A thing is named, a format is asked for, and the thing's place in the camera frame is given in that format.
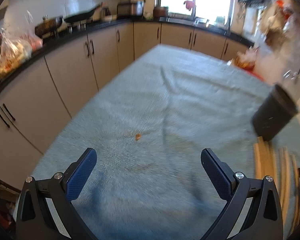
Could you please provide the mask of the red cloth at window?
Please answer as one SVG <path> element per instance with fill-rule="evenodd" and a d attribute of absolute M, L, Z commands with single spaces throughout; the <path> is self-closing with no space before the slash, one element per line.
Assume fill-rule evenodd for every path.
<path fill-rule="evenodd" d="M 188 11 L 191 11 L 192 9 L 194 9 L 194 8 L 196 7 L 196 4 L 195 4 L 194 1 L 186 0 L 186 1 L 184 2 L 184 4 L 185 4 L 185 7 L 186 7 L 186 9 L 187 9 Z"/>

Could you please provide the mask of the brown clay pot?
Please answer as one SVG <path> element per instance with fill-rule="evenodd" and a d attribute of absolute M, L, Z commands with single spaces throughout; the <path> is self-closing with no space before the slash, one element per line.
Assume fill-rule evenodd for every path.
<path fill-rule="evenodd" d="M 168 17 L 168 7 L 156 6 L 153 9 L 153 18 Z"/>

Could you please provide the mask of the plastic bag with food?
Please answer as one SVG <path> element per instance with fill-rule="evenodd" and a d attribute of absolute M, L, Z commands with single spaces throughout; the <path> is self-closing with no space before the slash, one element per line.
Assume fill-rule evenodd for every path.
<path fill-rule="evenodd" d="M 27 10 L 25 15 L 25 27 L 18 27 L 11 32 L 5 29 L 1 31 L 0 45 L 0 79 L 4 79 L 10 73 L 27 61 L 34 51 L 42 48 L 43 41 L 35 33 L 32 27 L 33 17 Z"/>

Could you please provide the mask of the grey-green table cloth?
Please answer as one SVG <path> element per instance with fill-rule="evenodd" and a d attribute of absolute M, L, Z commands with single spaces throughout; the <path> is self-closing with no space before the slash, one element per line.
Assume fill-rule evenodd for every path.
<path fill-rule="evenodd" d="M 24 183 L 17 239 L 300 239 L 278 183 L 255 175 L 260 126 L 300 164 L 297 109 L 279 86 L 156 46 L 70 121 Z"/>

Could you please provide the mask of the black utensil holder cup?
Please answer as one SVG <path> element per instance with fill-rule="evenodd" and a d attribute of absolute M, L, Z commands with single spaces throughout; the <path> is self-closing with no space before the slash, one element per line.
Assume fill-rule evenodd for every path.
<path fill-rule="evenodd" d="M 293 98 L 276 83 L 251 122 L 258 137 L 271 141 L 298 113 L 299 108 Z"/>

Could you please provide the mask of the black wok pan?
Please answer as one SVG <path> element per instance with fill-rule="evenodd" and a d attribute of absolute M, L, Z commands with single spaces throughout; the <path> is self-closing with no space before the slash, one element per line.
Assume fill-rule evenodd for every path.
<path fill-rule="evenodd" d="M 97 6 L 93 7 L 89 11 L 83 11 L 83 12 L 80 12 L 78 14 L 69 15 L 66 18 L 63 18 L 63 20 L 67 24 L 73 24 L 73 23 L 76 23 L 76 22 L 81 22 L 83 20 L 87 20 L 87 19 L 91 18 L 93 16 L 94 12 L 100 7 L 102 7 L 102 3 L 100 3 Z"/>

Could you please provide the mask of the hanging plastic bags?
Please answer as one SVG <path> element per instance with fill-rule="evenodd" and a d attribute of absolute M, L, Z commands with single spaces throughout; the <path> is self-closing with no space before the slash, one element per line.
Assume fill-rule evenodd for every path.
<path fill-rule="evenodd" d="M 260 23 L 265 43 L 278 50 L 293 38 L 293 28 L 300 27 L 300 4 L 297 0 L 271 0 L 266 19 Z"/>

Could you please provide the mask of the wooden chopstick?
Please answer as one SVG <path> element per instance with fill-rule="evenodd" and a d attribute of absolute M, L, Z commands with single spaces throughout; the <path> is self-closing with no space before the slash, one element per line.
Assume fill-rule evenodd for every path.
<path fill-rule="evenodd" d="M 264 141 L 262 137 L 258 142 L 260 147 L 262 176 L 271 176 L 277 182 L 277 165 L 275 150 L 271 142 Z"/>
<path fill-rule="evenodd" d="M 295 196 L 295 205 L 294 205 L 294 217 L 292 221 L 292 226 L 289 231 L 289 236 L 295 231 L 297 226 L 300 223 L 300 182 L 299 182 L 299 171 L 296 163 L 295 155 L 291 155 L 292 164 L 293 164 L 293 173 L 294 173 L 294 196 Z"/>
<path fill-rule="evenodd" d="M 282 210 L 282 220 L 285 225 L 289 208 L 289 197 L 291 187 L 291 167 L 288 148 L 282 147 L 280 153 L 280 204 Z"/>
<path fill-rule="evenodd" d="M 255 178 L 262 179 L 262 163 L 260 157 L 259 144 L 254 144 L 254 163 L 255 163 Z"/>

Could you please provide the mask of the clear glass mug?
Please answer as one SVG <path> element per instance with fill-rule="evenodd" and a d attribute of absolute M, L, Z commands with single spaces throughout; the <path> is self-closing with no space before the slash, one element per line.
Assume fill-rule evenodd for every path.
<path fill-rule="evenodd" d="M 295 100 L 300 99 L 300 17 L 292 14 L 282 31 L 283 41 L 277 51 L 277 74 L 279 83 Z"/>

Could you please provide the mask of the dark cooking pot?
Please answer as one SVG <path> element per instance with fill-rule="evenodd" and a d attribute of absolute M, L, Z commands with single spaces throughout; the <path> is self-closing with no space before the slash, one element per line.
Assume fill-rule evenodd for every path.
<path fill-rule="evenodd" d="M 49 18 L 43 16 L 43 21 L 35 26 L 34 33 L 38 37 L 43 37 L 45 34 L 54 33 L 63 23 L 63 16 Z"/>

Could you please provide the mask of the beige kitchen base cabinets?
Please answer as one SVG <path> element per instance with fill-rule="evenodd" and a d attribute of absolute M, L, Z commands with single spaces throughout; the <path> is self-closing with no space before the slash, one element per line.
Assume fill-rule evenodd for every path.
<path fill-rule="evenodd" d="M 0 180 L 21 188 L 38 170 L 64 171 L 87 148 L 97 153 L 95 179 L 128 187 L 176 176 L 188 181 L 209 147 L 235 171 L 252 166 L 250 118 L 258 80 L 224 61 L 174 46 L 146 52 L 103 88 L 87 41 L 65 45 L 19 76 L 23 89 L 8 109 L 30 135 L 5 124 L 0 103 Z"/>

